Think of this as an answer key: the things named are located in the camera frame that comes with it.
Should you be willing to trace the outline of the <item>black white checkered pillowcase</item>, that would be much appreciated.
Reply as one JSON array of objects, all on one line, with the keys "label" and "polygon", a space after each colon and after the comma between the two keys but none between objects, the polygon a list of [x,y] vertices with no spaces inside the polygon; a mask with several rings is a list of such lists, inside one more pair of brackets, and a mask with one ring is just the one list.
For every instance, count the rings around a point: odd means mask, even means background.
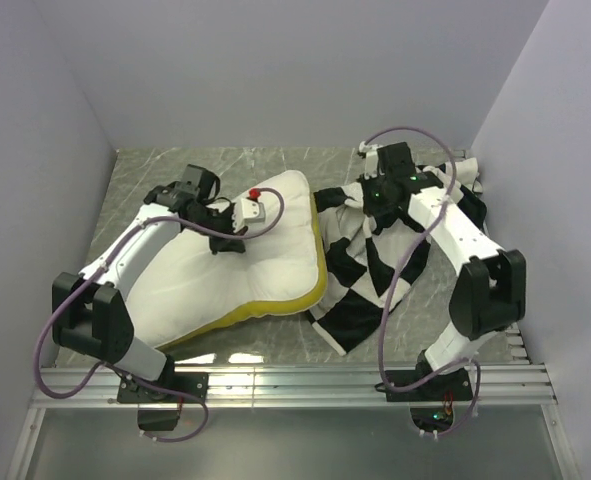
[{"label": "black white checkered pillowcase", "polygon": [[[327,289],[307,311],[314,330],[344,356],[380,326],[381,315],[397,261],[423,232],[401,222],[373,235],[363,211],[359,181],[314,192],[318,224],[328,272]],[[405,264],[390,313],[424,271],[431,240],[424,240]]]}]

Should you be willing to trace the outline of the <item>white pillow with yellow edge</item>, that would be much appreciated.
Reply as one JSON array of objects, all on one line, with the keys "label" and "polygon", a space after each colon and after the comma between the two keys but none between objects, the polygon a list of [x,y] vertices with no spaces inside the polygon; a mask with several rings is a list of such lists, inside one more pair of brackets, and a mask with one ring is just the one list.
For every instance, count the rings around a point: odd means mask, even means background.
[{"label": "white pillow with yellow edge", "polygon": [[303,312],[327,286],[314,196],[304,174],[288,170],[261,183],[268,220],[242,253],[212,254],[206,237],[185,230],[135,281],[126,306],[135,335],[167,349],[251,318]]}]

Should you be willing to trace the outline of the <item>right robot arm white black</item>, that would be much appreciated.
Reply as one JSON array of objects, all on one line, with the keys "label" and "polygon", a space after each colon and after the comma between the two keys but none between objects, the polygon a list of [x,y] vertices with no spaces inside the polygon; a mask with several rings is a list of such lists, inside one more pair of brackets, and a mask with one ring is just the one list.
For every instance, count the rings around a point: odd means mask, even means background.
[{"label": "right robot arm white black", "polygon": [[361,143],[364,179],[374,191],[364,200],[377,213],[397,207],[447,256],[457,281],[449,301],[450,321],[420,356],[428,365],[415,376],[419,394],[435,400],[451,385],[449,373],[473,358],[497,332],[522,320],[526,308],[526,260],[491,240],[457,205],[456,168],[449,174],[415,166],[404,143]]}]

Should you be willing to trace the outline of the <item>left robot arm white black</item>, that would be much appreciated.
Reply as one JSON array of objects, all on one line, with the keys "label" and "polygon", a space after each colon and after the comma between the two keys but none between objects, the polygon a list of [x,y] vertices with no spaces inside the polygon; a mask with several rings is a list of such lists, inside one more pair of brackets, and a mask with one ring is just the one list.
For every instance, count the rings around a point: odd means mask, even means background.
[{"label": "left robot arm white black", "polygon": [[54,343],[140,378],[141,390],[154,402],[170,399],[177,386],[174,360],[137,337],[126,300],[154,257],[187,229],[186,222],[200,233],[222,233],[209,238],[217,247],[243,245],[230,238],[234,207],[212,206],[220,186],[215,173],[187,166],[180,180],[146,194],[126,230],[96,260],[77,274],[60,274],[52,285]]}]

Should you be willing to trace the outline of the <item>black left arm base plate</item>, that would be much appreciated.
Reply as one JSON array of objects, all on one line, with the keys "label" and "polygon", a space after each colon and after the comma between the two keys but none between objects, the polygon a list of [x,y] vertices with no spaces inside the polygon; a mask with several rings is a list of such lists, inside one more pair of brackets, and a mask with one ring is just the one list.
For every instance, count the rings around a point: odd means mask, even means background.
[{"label": "black left arm base plate", "polygon": [[184,406],[205,402],[208,385],[206,372],[174,373],[162,383],[123,378],[116,403],[137,408],[137,424],[144,432],[172,432]]}]

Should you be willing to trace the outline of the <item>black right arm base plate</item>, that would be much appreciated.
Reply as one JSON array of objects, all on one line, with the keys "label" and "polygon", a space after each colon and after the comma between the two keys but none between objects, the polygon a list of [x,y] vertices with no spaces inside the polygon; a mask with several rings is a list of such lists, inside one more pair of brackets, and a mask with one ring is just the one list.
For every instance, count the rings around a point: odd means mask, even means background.
[{"label": "black right arm base plate", "polygon": [[438,375],[417,388],[394,392],[383,382],[374,386],[389,403],[409,403],[410,417],[421,436],[435,440],[459,428],[477,414],[480,387],[472,385],[469,373],[460,368],[453,373]]}]

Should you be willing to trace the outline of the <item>aluminium front rail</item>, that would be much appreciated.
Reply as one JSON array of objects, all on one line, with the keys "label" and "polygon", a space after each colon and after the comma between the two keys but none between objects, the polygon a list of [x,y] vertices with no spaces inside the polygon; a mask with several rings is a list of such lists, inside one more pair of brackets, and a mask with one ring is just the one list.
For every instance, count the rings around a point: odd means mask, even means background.
[{"label": "aluminium front rail", "polygon": [[[374,385],[380,376],[372,364],[183,365],[181,373],[208,374],[206,403],[209,408],[371,408],[401,407],[408,402],[387,402]],[[43,378],[54,390],[69,390],[85,371],[75,368],[46,369]],[[480,406],[554,405],[557,398],[543,365],[483,365]],[[119,379],[100,369],[87,386],[70,399],[47,397],[38,389],[33,408],[101,409],[132,408],[117,403]]]}]

